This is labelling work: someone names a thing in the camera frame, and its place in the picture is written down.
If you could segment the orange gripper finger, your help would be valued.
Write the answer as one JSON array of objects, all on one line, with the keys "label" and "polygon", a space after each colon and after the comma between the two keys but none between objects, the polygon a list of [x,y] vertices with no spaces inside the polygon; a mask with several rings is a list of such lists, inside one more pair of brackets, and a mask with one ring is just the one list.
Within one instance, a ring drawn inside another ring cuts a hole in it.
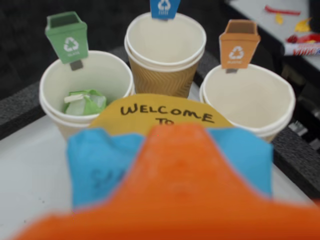
[{"label": "orange gripper finger", "polygon": [[101,205],[31,225],[20,240],[317,240],[320,209],[258,193],[218,140],[246,163],[272,146],[241,129],[154,127],[121,185]]}]

